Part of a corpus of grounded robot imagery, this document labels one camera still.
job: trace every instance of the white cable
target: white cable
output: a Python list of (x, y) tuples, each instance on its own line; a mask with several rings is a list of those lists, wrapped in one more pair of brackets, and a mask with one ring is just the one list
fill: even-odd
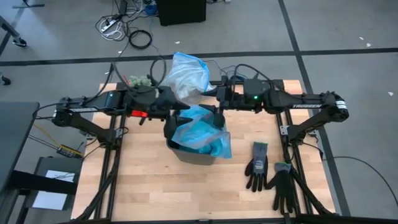
[[(104, 20), (101, 22), (101, 24), (99, 25), (99, 29), (100, 29), (100, 30), (102, 30), (102, 28), (103, 28), (102, 25), (104, 24), (105, 21), (106, 21), (106, 19), (104, 19)], [(123, 33), (120, 31), (121, 28), (122, 28), (122, 23), (121, 23), (121, 22), (118, 22), (118, 24), (116, 25), (116, 28), (115, 28), (114, 31), (111, 31), (111, 32), (109, 32), (109, 33), (107, 33), (107, 34), (101, 32), (101, 36), (102, 36), (105, 40), (110, 40), (110, 41), (112, 41), (112, 40), (118, 40), (118, 39), (121, 38), (122, 35), (123, 35)], [(119, 33), (119, 36), (118, 36), (118, 37), (112, 38), (112, 39), (109, 39), (109, 38), (108, 38), (108, 37), (110, 37), (110, 36), (112, 36), (112, 35), (114, 35), (114, 34), (116, 34), (116, 33)]]
[(140, 8), (139, 11), (136, 11), (136, 12), (127, 12), (126, 14), (131, 15), (131, 14), (135, 14), (135, 13), (140, 13), (140, 12), (142, 12), (143, 7), (144, 7), (144, 0), (141, 0), (141, 8)]

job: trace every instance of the red light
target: red light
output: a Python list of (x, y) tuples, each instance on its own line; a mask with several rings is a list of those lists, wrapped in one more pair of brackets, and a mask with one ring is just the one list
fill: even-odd
[(146, 118), (146, 117), (148, 117), (148, 114), (143, 112), (143, 111), (135, 111), (135, 110), (133, 110), (132, 113), (131, 113), (131, 116), (138, 116), (138, 117), (141, 117), (141, 118)]

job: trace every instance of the robotic arm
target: robotic arm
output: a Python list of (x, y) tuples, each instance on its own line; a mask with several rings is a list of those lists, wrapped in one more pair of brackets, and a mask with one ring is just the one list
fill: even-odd
[(62, 98), (53, 116), (53, 124), (77, 128), (98, 138), (102, 146), (113, 146), (123, 130), (104, 129), (83, 118), (81, 113), (103, 112), (106, 115), (140, 117), (140, 125), (146, 119), (165, 121), (164, 136), (171, 139), (176, 128), (190, 122), (190, 118), (171, 115), (170, 110), (186, 110), (190, 107), (176, 100), (167, 86), (155, 89), (152, 86), (135, 86), (126, 90), (113, 90), (87, 98)]
[(243, 83), (243, 94), (234, 92), (234, 85), (227, 76), (221, 77), (222, 85), (214, 90), (203, 93), (205, 96), (215, 96), (219, 107), (200, 105), (215, 114), (214, 125), (223, 127), (224, 110), (244, 110), (259, 113), (265, 110), (276, 114), (287, 109), (321, 109), (319, 113), (299, 125), (282, 126), (281, 133), (287, 135), (289, 142), (300, 144), (305, 135), (329, 122), (343, 122), (348, 117), (346, 103), (334, 92), (318, 95), (292, 95), (283, 88), (273, 86), (271, 82), (258, 79), (258, 74)]

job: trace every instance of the blue plastic bag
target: blue plastic bag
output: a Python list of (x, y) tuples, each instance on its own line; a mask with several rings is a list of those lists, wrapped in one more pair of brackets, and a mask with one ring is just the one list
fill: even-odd
[(186, 104), (198, 104), (204, 96), (200, 93), (214, 89), (209, 84), (207, 65), (197, 57), (174, 53), (173, 67), (162, 85), (169, 86), (175, 97)]
[(180, 116), (193, 119), (178, 127), (172, 138), (172, 141), (182, 146), (180, 150), (225, 159), (232, 157), (231, 136), (225, 125), (222, 129), (214, 126), (212, 112), (191, 105), (189, 110), (181, 110)]

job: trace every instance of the black table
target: black table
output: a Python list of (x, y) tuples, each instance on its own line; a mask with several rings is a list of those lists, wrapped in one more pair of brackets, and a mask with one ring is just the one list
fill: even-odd
[(7, 223), (18, 195), (30, 190), (75, 194), (77, 184), (14, 170), (39, 103), (0, 102), (0, 224)]

